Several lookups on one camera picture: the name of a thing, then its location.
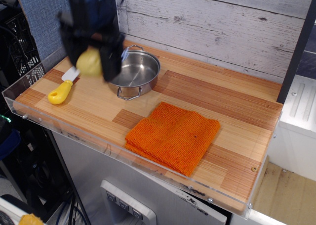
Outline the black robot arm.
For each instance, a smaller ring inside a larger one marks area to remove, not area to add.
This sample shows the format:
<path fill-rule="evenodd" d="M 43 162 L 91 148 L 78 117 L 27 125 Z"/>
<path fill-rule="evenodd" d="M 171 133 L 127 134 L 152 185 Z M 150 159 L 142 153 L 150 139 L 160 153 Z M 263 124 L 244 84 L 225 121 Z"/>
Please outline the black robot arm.
<path fill-rule="evenodd" d="M 60 36 L 73 65 L 89 46 L 98 50 L 103 78 L 121 72 L 124 35 L 117 24 L 116 0 L 69 0 L 70 12 L 59 12 Z"/>

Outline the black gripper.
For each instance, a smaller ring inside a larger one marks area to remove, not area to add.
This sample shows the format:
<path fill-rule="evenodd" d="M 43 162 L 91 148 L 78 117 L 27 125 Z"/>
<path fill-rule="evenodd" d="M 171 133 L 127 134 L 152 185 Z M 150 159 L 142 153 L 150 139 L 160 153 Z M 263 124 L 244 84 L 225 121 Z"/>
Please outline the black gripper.
<path fill-rule="evenodd" d="M 121 72 L 124 35 L 107 35 L 104 32 L 104 10 L 59 12 L 60 35 L 70 62 L 76 66 L 88 45 L 100 48 L 103 78 L 112 81 Z"/>

